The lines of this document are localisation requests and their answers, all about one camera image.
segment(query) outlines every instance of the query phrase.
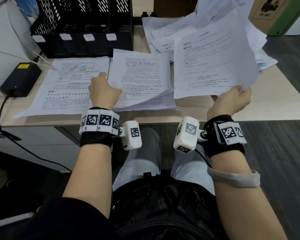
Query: qr code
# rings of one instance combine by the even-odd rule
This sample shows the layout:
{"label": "qr code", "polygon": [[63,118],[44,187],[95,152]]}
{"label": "qr code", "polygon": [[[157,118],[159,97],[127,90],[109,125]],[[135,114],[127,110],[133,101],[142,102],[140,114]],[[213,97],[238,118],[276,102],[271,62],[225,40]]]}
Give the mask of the qr code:
{"label": "qr code", "polygon": [[185,125],[185,131],[188,132],[191,135],[196,135],[197,127],[192,125],[192,124],[187,123]]}
{"label": "qr code", "polygon": [[237,136],[232,127],[224,128],[221,131],[226,139]]}
{"label": "qr code", "polygon": [[87,115],[86,125],[96,125],[97,123],[98,123],[98,115],[97,114]]}
{"label": "qr code", "polygon": [[140,136],[140,133],[139,133],[139,129],[138,128],[131,128],[131,136],[132,137],[137,137],[137,136]]}
{"label": "qr code", "polygon": [[178,130],[176,131],[176,136],[180,133],[181,127],[182,127],[182,124],[179,126]]}
{"label": "qr code", "polygon": [[235,130],[237,131],[237,134],[238,134],[238,136],[239,136],[239,137],[244,137],[244,135],[242,134],[242,132],[241,132],[241,129],[240,129],[240,128],[238,128],[238,127],[235,127]]}
{"label": "qr code", "polygon": [[99,125],[109,125],[111,123],[111,115],[100,114]]}
{"label": "qr code", "polygon": [[86,123],[86,117],[87,117],[87,116],[84,116],[84,117],[82,118],[80,127],[81,127],[81,126],[84,126],[84,124]]}
{"label": "qr code", "polygon": [[182,152],[185,152],[185,153],[187,153],[187,152],[190,151],[190,149],[185,148],[185,147],[183,147],[183,146],[181,146],[181,145],[177,148],[177,150],[182,151]]}
{"label": "qr code", "polygon": [[119,127],[119,120],[117,120],[116,118],[113,118],[113,121],[112,121],[112,128],[114,129],[118,129]]}

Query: leg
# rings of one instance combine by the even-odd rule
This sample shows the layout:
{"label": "leg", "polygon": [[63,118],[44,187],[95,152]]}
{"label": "leg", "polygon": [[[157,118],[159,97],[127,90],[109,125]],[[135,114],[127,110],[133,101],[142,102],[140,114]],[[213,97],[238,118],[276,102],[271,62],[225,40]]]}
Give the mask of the leg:
{"label": "leg", "polygon": [[130,150],[124,165],[116,177],[112,190],[143,177],[143,173],[151,172],[152,176],[161,171],[161,140],[154,129],[141,130],[142,147]]}
{"label": "leg", "polygon": [[[202,146],[197,145],[196,149],[205,156]],[[204,159],[195,151],[183,153],[175,150],[175,159],[173,162],[171,177],[200,184],[210,193],[215,195],[213,180],[207,173],[208,165]]]}

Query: desk surface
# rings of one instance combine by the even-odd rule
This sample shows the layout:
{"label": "desk surface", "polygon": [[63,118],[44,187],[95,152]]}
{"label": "desk surface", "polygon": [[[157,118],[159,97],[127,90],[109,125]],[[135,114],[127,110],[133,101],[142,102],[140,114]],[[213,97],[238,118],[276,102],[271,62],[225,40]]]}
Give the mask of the desk surface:
{"label": "desk surface", "polygon": [[[148,43],[140,25],[135,26],[134,51],[150,53]],[[80,114],[38,115],[12,118],[30,107],[42,84],[47,71],[44,71],[28,97],[11,98],[7,101],[1,116],[2,126],[65,126],[79,125]],[[173,83],[173,65],[171,80]],[[0,106],[4,97],[0,97]],[[141,124],[180,122],[181,118],[191,116],[206,121],[207,110],[212,106],[210,96],[194,96],[176,99],[178,110],[126,111],[119,112],[120,121],[136,120]],[[300,94],[290,84],[277,66],[261,72],[252,86],[251,103],[234,116],[237,121],[262,120],[300,120]]]}

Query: hand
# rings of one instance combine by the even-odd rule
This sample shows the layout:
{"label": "hand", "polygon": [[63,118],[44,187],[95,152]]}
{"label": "hand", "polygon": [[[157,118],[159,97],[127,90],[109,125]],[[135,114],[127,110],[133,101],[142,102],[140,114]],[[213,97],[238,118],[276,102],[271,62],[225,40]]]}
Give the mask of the hand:
{"label": "hand", "polygon": [[89,86],[90,99],[94,107],[112,110],[119,100],[122,89],[111,87],[106,76],[106,72],[100,72],[98,77],[91,79],[91,85]]}
{"label": "hand", "polygon": [[233,116],[241,111],[250,103],[251,88],[248,88],[242,94],[239,94],[240,86],[233,87],[230,91],[221,94],[213,106],[207,112],[207,120],[219,115]]}

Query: black bag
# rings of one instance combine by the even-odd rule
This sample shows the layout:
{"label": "black bag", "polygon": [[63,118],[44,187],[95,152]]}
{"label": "black bag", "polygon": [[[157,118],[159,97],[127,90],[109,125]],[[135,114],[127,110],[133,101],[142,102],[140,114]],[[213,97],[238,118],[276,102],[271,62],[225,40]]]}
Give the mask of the black bag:
{"label": "black bag", "polygon": [[114,191],[109,220],[114,239],[228,239],[214,195],[151,173]]}

